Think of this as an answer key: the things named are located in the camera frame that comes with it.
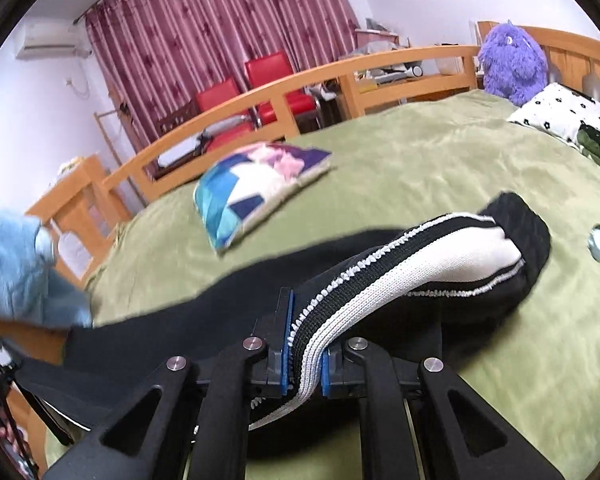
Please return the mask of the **purple plush monster toy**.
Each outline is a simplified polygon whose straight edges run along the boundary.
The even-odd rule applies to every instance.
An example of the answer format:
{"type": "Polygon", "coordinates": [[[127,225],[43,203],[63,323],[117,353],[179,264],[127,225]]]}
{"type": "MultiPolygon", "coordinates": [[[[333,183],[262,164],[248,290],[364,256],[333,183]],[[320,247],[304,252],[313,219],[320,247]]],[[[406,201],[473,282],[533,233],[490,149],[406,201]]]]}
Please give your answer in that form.
{"type": "Polygon", "coordinates": [[[478,60],[483,68],[483,89],[515,106],[523,106],[547,85],[544,51],[526,30],[511,22],[490,30],[478,60]]]}

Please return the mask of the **wooden bed frame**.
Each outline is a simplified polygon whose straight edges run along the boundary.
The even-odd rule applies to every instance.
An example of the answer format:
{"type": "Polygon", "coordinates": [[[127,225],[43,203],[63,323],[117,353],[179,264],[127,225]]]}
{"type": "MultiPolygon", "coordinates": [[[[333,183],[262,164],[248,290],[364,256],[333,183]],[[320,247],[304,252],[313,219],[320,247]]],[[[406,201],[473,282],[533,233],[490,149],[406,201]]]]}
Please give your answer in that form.
{"type": "MultiPolygon", "coordinates": [[[[104,325],[194,296],[264,257],[516,192],[550,228],[550,260],[462,375],[565,477],[600,477],[600,263],[585,246],[600,223],[600,166],[508,122],[512,104],[479,87],[350,118],[329,64],[225,93],[113,170],[84,158],[31,208],[90,255],[83,271],[65,262],[58,271],[86,290],[104,325]],[[235,148],[277,140],[330,151],[329,172],[218,254],[194,209],[195,181],[235,148]]],[[[459,68],[415,62],[356,79],[376,86],[459,68]]]]}

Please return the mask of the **white wall air conditioner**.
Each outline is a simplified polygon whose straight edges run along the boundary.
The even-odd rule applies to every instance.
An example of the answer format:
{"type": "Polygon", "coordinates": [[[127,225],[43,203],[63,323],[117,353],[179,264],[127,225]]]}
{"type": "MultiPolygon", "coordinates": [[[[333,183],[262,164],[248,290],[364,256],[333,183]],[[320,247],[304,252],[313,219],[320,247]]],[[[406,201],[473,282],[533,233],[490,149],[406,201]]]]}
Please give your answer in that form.
{"type": "Polygon", "coordinates": [[[25,61],[88,58],[92,53],[78,26],[57,20],[24,21],[16,28],[14,44],[15,58],[25,61]]]}

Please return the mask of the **light blue plush towel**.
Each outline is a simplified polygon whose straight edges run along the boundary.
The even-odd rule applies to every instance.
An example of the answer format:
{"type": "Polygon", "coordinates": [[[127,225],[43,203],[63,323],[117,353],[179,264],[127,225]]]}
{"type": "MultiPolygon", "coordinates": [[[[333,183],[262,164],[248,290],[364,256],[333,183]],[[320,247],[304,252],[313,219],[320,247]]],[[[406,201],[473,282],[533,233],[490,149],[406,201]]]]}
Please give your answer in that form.
{"type": "Polygon", "coordinates": [[[84,292],[56,263],[56,244],[39,218],[0,211],[0,320],[54,330],[92,325],[84,292]]]}

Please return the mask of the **white flower-print pillow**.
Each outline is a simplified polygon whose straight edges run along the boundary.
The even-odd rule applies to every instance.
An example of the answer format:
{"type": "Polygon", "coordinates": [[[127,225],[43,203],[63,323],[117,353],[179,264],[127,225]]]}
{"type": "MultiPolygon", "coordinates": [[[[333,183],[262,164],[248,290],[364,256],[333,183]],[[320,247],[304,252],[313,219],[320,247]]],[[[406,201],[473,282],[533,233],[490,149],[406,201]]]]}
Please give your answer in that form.
{"type": "Polygon", "coordinates": [[[549,84],[507,121],[549,134],[600,166],[600,102],[579,91],[549,84]]]}

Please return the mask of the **cluttered desk behind bed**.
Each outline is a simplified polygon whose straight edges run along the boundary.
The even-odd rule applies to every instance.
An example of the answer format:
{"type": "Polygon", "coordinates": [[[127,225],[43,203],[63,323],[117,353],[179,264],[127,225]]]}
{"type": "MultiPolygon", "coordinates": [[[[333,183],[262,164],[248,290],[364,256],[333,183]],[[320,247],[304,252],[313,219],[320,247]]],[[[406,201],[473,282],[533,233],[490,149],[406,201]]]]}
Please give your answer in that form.
{"type": "Polygon", "coordinates": [[[426,46],[402,48],[377,53],[350,55],[338,62],[329,64],[332,75],[326,79],[337,79],[343,103],[350,118],[364,116],[371,108],[450,92],[475,90],[478,80],[475,57],[478,47],[472,44],[448,44],[447,46],[426,46]],[[460,63],[460,68],[452,74],[424,75],[405,78],[388,84],[361,84],[356,76],[365,75],[369,70],[378,70],[400,64],[452,60],[460,63]]]}

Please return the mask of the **colourful geometric pillow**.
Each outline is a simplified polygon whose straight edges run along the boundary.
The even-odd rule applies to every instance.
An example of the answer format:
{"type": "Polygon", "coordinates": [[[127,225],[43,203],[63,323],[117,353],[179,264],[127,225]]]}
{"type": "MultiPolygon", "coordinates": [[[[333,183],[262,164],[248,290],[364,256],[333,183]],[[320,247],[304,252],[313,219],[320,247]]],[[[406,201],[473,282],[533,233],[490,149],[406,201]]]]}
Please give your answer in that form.
{"type": "Polygon", "coordinates": [[[226,252],[289,197],[326,172],[332,153],[260,142],[216,162],[199,179],[193,202],[211,248],[226,252]]]}

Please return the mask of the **maroon striped curtain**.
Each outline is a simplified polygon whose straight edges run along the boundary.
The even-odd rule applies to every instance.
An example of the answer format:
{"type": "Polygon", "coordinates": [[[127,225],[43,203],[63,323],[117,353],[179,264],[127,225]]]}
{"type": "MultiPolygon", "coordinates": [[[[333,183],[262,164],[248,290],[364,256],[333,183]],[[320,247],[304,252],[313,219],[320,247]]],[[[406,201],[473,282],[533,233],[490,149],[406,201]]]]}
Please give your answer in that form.
{"type": "Polygon", "coordinates": [[[308,70],[352,51],[358,28],[349,0],[100,0],[84,23],[107,84],[129,107],[135,151],[196,93],[228,78],[248,90],[246,62],[282,51],[308,70]]]}

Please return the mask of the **black pants white stripes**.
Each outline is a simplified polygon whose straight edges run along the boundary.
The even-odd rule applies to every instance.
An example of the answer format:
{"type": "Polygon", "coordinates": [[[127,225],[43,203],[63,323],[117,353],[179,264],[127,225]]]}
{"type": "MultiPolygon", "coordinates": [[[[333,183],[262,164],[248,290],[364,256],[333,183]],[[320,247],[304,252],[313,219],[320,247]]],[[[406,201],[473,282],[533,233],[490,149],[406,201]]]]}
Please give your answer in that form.
{"type": "Polygon", "coordinates": [[[475,214],[335,238],[245,266],[179,304],[73,328],[60,364],[25,358],[15,380],[53,412],[92,429],[167,359],[210,360],[257,333],[289,288],[290,390],[254,402],[252,423],[262,427],[309,400],[324,351],[344,336],[367,338],[404,360],[470,356],[526,300],[549,256],[546,223],[505,192],[475,214]]]}

